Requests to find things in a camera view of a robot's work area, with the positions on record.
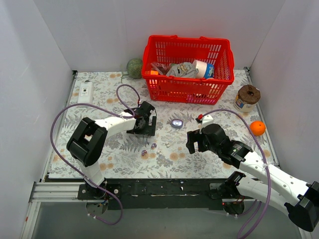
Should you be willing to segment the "brown lidded jar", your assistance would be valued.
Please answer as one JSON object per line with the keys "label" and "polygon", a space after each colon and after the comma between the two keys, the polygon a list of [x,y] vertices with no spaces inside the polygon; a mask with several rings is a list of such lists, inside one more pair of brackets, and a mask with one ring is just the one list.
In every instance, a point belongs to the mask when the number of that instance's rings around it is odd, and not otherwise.
{"label": "brown lidded jar", "polygon": [[250,113],[261,98],[260,90],[252,85],[241,87],[235,97],[234,107],[243,113]]}

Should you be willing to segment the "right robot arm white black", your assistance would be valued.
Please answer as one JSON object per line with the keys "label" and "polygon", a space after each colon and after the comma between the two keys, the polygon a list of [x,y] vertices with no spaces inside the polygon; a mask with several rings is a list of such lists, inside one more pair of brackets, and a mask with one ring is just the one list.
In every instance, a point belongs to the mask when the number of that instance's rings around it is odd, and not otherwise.
{"label": "right robot arm white black", "polygon": [[222,127],[209,124],[202,130],[189,131],[189,153],[211,151],[223,162],[234,166],[220,186],[221,196],[237,198],[240,195],[257,199],[278,209],[299,228],[313,232],[319,222],[319,184],[299,180],[276,166],[266,165],[262,158],[242,142],[230,140]]}

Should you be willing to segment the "orange fruit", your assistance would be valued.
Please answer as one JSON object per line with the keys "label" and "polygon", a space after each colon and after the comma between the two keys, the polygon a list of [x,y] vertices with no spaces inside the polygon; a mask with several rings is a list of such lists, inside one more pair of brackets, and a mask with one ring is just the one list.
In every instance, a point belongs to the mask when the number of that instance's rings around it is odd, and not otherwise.
{"label": "orange fruit", "polygon": [[250,124],[250,130],[255,136],[261,136],[266,131],[266,126],[262,121],[256,120]]}

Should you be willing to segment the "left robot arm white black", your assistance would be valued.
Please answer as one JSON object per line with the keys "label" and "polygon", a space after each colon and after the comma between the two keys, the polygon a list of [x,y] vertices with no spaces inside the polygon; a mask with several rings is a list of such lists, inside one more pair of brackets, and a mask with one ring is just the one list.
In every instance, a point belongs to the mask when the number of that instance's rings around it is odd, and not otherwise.
{"label": "left robot arm white black", "polygon": [[90,185],[89,193],[95,199],[105,196],[106,187],[98,159],[101,156],[106,139],[126,132],[145,136],[154,136],[157,117],[153,116],[155,107],[148,102],[121,112],[119,117],[92,120],[83,118],[67,143],[67,150],[80,165],[85,182]]}

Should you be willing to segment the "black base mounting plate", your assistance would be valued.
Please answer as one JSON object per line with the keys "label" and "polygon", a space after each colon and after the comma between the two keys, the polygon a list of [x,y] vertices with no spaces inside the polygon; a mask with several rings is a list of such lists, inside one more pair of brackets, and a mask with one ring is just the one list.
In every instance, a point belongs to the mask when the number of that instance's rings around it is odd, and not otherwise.
{"label": "black base mounting plate", "polygon": [[109,210],[124,209],[184,209],[225,210],[241,214],[254,200],[241,196],[225,186],[225,179],[109,179],[101,185],[107,193],[81,184],[77,198],[101,201]]}

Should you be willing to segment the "purple earbud charging case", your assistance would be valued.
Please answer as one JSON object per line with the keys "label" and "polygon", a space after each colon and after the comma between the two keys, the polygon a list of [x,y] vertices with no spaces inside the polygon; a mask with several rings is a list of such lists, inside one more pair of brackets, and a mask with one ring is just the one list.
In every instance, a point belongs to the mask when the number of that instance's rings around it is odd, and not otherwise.
{"label": "purple earbud charging case", "polygon": [[182,128],[183,121],[180,119],[172,119],[170,124],[174,128]]}

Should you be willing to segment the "blue white paper roll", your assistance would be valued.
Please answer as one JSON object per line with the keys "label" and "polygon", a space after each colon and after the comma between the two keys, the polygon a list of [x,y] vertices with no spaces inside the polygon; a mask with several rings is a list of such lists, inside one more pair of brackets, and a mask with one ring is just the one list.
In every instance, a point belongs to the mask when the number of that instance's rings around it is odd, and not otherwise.
{"label": "blue white paper roll", "polygon": [[196,72],[197,72],[196,78],[197,79],[214,78],[215,68],[212,64],[206,63],[203,61],[199,61],[199,60],[194,60],[192,64],[196,68]]}

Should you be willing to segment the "white rectangular device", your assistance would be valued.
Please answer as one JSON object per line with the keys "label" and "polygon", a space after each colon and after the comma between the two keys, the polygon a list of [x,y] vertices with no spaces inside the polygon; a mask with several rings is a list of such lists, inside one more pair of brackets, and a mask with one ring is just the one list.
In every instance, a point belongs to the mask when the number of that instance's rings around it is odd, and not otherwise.
{"label": "white rectangular device", "polygon": [[77,103],[92,104],[93,94],[94,94],[93,83],[90,81],[82,82],[80,84]]}

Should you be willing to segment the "red plastic shopping basket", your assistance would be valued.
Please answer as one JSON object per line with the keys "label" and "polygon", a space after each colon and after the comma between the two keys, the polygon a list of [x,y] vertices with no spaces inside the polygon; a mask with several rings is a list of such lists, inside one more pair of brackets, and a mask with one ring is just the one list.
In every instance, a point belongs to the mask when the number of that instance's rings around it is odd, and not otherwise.
{"label": "red plastic shopping basket", "polygon": [[154,101],[215,105],[234,82],[230,41],[152,35],[142,76]]}

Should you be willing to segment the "dark red snack packet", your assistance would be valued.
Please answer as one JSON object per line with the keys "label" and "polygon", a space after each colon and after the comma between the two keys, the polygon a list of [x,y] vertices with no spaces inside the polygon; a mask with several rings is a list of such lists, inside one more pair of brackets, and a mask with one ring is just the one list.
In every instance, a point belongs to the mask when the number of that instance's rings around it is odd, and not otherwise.
{"label": "dark red snack packet", "polygon": [[152,62],[151,66],[160,74],[160,75],[166,75],[169,70],[170,70],[170,66],[165,65],[163,63],[159,63],[159,62]]}

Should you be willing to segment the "green round melon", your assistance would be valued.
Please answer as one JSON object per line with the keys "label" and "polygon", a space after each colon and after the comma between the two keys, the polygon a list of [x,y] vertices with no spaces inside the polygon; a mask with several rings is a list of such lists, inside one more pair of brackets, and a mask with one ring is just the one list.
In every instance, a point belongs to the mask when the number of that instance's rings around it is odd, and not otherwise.
{"label": "green round melon", "polygon": [[143,61],[140,58],[133,58],[128,61],[126,69],[128,75],[133,79],[140,79],[142,77]]}

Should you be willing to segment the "grey printed snack pouch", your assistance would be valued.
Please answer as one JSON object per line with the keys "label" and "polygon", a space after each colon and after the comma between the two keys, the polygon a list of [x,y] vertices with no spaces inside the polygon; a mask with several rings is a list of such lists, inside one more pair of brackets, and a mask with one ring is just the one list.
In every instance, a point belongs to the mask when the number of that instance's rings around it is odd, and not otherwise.
{"label": "grey printed snack pouch", "polygon": [[192,63],[183,62],[172,65],[166,76],[173,76],[177,78],[195,78],[196,74],[196,68]]}

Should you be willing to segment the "small orange item in basket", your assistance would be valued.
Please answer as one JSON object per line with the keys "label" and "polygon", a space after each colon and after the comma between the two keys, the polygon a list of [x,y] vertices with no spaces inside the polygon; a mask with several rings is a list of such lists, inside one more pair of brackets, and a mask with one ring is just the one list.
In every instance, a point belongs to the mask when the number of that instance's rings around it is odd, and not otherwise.
{"label": "small orange item in basket", "polygon": [[145,71],[146,75],[158,75],[159,72],[156,70]]}

